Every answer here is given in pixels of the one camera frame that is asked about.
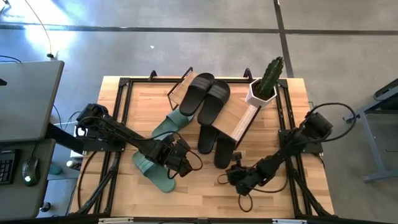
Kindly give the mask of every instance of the wooden table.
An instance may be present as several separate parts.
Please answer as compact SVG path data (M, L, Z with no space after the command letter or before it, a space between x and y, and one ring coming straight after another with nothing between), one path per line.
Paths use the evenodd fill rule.
M106 106L112 114L120 77L104 77L98 103ZM290 99L294 111L294 119L298 125L309 110L304 80L301 78L287 79ZM167 93L173 83L135 83L129 105L127 127L137 133L150 137L152 130L160 124L166 114L171 112ZM248 84L230 84L232 95L244 100ZM120 112L124 107L126 91L123 93ZM281 96L285 109L284 96ZM261 110L242 140L238 151L243 154L244 166L251 166L260 158L275 153L279 148L277 132L280 129L276 109L276 101L272 101L266 109ZM200 125L194 120L180 131L191 149L197 150ZM200 155L204 166L202 170L191 172L186 177L176 177L176 188L165 194L152 182L144 177L132 163L132 155L137 149L128 144L122 154L113 201L112 217L211 217L211 218L293 218L293 206L289 185L276 194L251 192L253 210L242 212L238 207L238 195L232 185L220 185L217 177L224 170L213 165L214 151L209 155ZM88 164L81 185L81 201L86 202L98 185L104 153L97 153ZM303 164L307 185L317 200L330 213L333 213L330 193L325 171L319 158L303 154ZM193 167L199 163L194 156L188 154ZM283 186L286 179L285 165L281 165L276 176L262 189L276 190ZM300 189L298 197L300 208L304 211ZM108 186L105 188L102 206L106 204ZM77 210L77 194L73 197L71 212ZM249 200L242 199L242 206L248 208Z

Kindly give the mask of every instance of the green slide sandal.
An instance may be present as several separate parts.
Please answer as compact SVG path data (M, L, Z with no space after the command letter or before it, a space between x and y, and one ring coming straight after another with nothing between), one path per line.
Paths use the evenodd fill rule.
M193 116L186 117L180 110L174 110L166 116L166 119L152 132L152 136L162 134L166 131L178 131L192 120ZM163 140L169 134L163 134L156 139ZM174 190L175 180L167 177L167 170L149 161L140 152L132 155L132 162L161 191L168 193Z

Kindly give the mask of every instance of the keyboard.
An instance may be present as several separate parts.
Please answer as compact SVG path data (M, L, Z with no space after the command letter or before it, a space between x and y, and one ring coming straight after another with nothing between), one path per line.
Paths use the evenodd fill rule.
M17 164L17 149L0 151L0 185L12 184Z

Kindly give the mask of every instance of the concrete floor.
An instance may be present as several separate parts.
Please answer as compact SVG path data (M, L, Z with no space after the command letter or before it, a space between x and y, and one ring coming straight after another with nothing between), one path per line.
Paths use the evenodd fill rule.
M37 23L24 1L9 2L12 8L3 10L0 25ZM273 0L29 2L45 24L97 26L97 30L100 27L105 30L107 27L279 27ZM279 2L285 29L382 31L380 35L345 35L343 31L337 35L319 31L319 35L287 34L292 75L305 79L310 101L315 104L339 101L359 108L371 99L375 90L397 77L397 36L385 35L383 31L398 30L397 1ZM255 76L261 76L272 58L286 54L282 52L280 35L276 33L60 30L49 31L49 34L53 53L65 61L55 100L63 121L87 103L96 102L105 75L148 76L151 70L159 75L181 75L193 66L198 72L236 77L249 67ZM0 29L0 53L3 55L25 62L41 61L47 60L48 51L40 26ZM347 113L344 109L330 107L320 111L330 121L335 121L336 133L346 128L340 120ZM371 184L362 181L362 176L376 171L376 167L361 125L347 137L323 147L336 214L345 218L397 222L398 179ZM58 207L66 208L60 204L67 204L69 199L66 195L62 202L57 201Z

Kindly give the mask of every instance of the white pot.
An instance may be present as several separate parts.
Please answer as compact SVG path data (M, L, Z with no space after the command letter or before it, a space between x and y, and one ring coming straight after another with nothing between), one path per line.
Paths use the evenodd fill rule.
M272 97L270 97L268 100L262 100L256 96L254 96L253 94L253 86L257 83L260 82L261 78L257 79L256 81L250 83L249 85L249 92L246 95L246 102L248 102L250 105L255 106L256 108L258 108L259 106L261 106L261 109L264 109L267 104L269 104L269 102L271 102L275 97L276 97L276 89L274 87L274 95Z

